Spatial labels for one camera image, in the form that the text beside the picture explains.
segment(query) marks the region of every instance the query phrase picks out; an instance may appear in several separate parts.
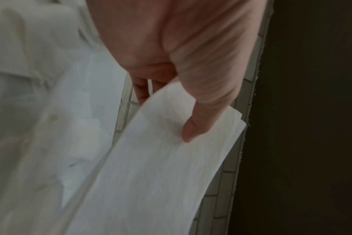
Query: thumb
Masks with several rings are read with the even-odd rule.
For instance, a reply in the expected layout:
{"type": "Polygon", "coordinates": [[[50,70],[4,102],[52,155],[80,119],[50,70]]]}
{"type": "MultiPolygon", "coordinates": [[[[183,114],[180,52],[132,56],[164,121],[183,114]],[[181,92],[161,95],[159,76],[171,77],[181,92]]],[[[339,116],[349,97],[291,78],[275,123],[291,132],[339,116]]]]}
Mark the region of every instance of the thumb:
{"type": "Polygon", "coordinates": [[[193,113],[186,121],[182,130],[185,143],[190,143],[199,135],[207,133],[217,122],[228,105],[216,106],[195,102],[193,113]]]}

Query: dark background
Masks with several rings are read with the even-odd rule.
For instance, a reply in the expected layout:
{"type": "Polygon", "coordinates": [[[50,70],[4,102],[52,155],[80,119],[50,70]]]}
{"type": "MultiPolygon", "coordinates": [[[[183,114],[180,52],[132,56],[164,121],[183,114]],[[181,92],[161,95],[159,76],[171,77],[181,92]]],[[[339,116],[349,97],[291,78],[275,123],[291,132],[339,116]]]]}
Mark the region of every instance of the dark background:
{"type": "Polygon", "coordinates": [[[275,0],[229,234],[352,234],[352,0],[275,0]]]}

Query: hand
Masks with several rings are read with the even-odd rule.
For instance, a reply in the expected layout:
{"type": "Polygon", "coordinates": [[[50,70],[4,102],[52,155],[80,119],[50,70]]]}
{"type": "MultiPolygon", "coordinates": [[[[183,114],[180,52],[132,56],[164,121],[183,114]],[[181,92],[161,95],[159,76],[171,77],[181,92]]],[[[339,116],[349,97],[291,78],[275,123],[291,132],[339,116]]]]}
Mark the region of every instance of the hand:
{"type": "Polygon", "coordinates": [[[196,103],[185,142],[208,132],[237,97],[266,0],[87,0],[100,36],[141,104],[179,77],[196,103]]]}

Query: fingernail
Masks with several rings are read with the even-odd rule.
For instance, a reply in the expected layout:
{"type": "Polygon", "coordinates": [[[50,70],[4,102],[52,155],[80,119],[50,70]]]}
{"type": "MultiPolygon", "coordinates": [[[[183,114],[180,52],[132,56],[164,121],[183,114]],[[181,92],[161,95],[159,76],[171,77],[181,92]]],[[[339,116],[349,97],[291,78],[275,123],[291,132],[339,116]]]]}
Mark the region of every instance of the fingernail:
{"type": "Polygon", "coordinates": [[[191,119],[188,119],[182,130],[182,137],[185,143],[190,143],[198,136],[198,127],[191,119]]]}

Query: finger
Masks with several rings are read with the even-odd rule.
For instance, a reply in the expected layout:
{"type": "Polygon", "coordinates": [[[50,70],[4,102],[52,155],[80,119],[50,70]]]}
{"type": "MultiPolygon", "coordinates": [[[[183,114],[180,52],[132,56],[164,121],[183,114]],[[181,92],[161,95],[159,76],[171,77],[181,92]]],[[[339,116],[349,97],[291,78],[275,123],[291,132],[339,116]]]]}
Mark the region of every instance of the finger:
{"type": "Polygon", "coordinates": [[[158,81],[152,80],[153,93],[157,92],[160,89],[162,89],[165,85],[167,85],[168,82],[169,81],[167,81],[167,82],[158,82],[158,81]]]}
{"type": "Polygon", "coordinates": [[[142,105],[145,102],[145,100],[147,100],[150,96],[149,88],[148,88],[148,80],[134,76],[131,73],[130,73],[130,77],[132,80],[133,89],[135,91],[138,103],[139,105],[142,105]]]}
{"type": "Polygon", "coordinates": [[[182,130],[183,141],[190,143],[196,137],[207,133],[227,107],[228,105],[212,106],[195,102],[193,113],[182,130]]]}

